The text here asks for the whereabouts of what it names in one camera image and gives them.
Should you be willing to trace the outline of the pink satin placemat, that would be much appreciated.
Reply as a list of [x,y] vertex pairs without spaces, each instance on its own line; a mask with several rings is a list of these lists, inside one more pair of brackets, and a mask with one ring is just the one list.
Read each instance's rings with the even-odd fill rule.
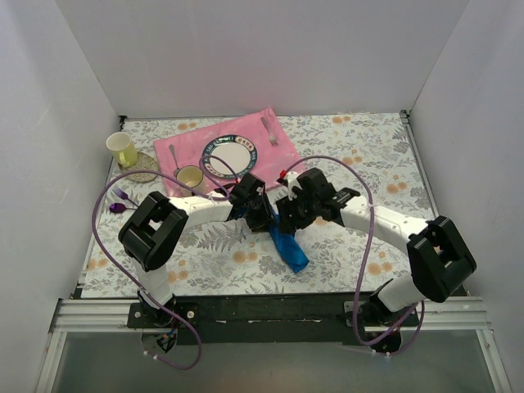
[[[277,146],[270,144],[268,133],[260,121],[261,117],[269,122],[278,141]],[[255,167],[249,172],[265,181],[268,190],[277,187],[280,173],[300,159],[294,144],[282,129],[273,109],[267,107],[256,113],[155,140],[154,148],[161,171],[165,174],[172,174],[174,171],[169,144],[175,147],[178,165],[181,169],[187,165],[199,165],[206,145],[215,138],[229,134],[243,136],[255,144],[258,159]],[[216,178],[213,175],[212,178],[222,184],[234,181],[234,179]]]

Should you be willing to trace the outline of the white plate green rim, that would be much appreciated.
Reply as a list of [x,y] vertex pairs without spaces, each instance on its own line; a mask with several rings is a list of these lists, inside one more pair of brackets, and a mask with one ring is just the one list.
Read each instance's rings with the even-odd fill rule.
[[258,151],[255,144],[240,135],[224,135],[204,148],[202,164],[216,178],[235,179],[255,167]]

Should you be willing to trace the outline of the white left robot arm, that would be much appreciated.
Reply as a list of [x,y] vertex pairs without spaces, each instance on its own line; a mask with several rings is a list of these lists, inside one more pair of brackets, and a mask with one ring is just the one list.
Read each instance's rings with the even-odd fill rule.
[[118,239],[136,269],[142,313],[156,327],[174,317],[175,295],[166,264],[184,230],[198,225],[244,219],[253,233],[266,232],[275,223],[265,183],[245,174],[237,183],[202,196],[168,198],[152,192],[119,232]]

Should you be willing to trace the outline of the aluminium front frame rail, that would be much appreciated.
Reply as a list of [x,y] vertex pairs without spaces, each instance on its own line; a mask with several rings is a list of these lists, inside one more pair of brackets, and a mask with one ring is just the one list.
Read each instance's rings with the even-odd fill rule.
[[[50,332],[117,332],[134,315],[132,301],[61,300],[52,318]],[[478,297],[455,297],[443,304],[425,302],[422,327],[431,331],[490,330],[492,323]]]

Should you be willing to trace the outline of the purple plastic spoon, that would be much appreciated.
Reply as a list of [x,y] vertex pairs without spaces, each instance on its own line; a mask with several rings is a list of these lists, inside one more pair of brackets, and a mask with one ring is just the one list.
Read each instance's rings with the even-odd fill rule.
[[135,210],[134,207],[128,207],[126,206],[125,204],[123,203],[112,203],[110,204],[109,206],[109,211],[113,214],[122,214],[124,213],[126,210]]

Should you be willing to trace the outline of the round speckled coaster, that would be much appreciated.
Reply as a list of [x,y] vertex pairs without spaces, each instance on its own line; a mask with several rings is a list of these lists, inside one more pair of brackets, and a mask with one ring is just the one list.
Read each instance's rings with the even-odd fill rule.
[[127,179],[135,183],[149,183],[156,179],[156,172],[159,171],[159,165],[155,158],[144,153],[138,152],[138,161],[135,165],[124,167],[118,164],[122,173],[132,172]]

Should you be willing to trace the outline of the yellow mug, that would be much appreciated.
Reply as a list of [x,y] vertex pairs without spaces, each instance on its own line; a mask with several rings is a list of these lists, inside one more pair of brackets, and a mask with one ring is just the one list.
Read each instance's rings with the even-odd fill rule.
[[138,151],[132,138],[126,132],[113,133],[106,140],[106,147],[113,155],[116,162],[124,168],[136,165],[138,162]]

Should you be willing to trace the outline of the silver spoon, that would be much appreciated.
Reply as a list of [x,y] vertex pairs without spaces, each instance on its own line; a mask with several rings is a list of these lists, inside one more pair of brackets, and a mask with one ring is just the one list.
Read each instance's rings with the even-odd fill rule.
[[169,152],[173,158],[173,162],[174,162],[174,171],[173,171],[173,176],[176,178],[177,175],[178,175],[178,172],[180,171],[180,168],[179,168],[179,165],[178,165],[178,161],[177,161],[177,156],[176,156],[176,152],[175,152],[175,147],[173,144],[169,144]]

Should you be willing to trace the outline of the purple plastic fork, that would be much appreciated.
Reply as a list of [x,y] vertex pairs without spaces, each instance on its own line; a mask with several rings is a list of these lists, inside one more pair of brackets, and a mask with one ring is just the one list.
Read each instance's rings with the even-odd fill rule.
[[121,200],[123,201],[128,201],[130,202],[132,205],[138,207],[138,203],[136,201],[133,201],[129,195],[123,190],[121,189],[120,187],[113,187],[112,188],[112,192]]

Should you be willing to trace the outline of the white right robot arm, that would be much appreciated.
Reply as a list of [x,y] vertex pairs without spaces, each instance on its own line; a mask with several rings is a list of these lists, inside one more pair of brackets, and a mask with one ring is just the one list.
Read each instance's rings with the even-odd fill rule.
[[294,234],[322,218],[371,234],[408,257],[409,273],[383,283],[359,304],[359,321],[386,326],[422,300],[443,303],[477,269],[454,222],[445,216],[420,219],[374,206],[351,188],[335,189],[317,168],[301,174],[283,171],[278,182],[287,189],[276,203],[283,232]]

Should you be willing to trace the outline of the silver fork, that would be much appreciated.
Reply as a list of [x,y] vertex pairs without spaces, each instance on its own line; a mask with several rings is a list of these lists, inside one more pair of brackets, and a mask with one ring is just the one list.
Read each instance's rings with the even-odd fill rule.
[[269,122],[264,118],[264,117],[261,117],[260,118],[260,121],[261,123],[263,124],[263,126],[265,127],[267,133],[268,133],[268,136],[269,136],[269,142],[272,146],[277,146],[278,145],[278,141],[273,133],[273,130],[269,124]]

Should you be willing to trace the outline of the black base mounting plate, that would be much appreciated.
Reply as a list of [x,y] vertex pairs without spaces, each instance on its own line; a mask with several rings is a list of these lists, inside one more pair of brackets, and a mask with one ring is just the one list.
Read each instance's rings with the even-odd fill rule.
[[170,308],[203,343],[341,342],[356,345],[351,292],[179,296]]

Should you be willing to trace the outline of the blue cloth napkin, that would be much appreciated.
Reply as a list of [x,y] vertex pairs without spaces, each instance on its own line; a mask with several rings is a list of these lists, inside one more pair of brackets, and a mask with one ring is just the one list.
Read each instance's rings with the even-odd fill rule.
[[237,214],[233,216],[233,220],[244,219],[252,233],[268,233],[282,260],[294,273],[299,273],[308,265],[309,259],[292,235],[280,232],[279,215],[272,206],[269,208],[273,220],[269,224],[264,224],[261,228],[253,228],[253,225],[249,222],[247,210],[241,210],[244,215]]

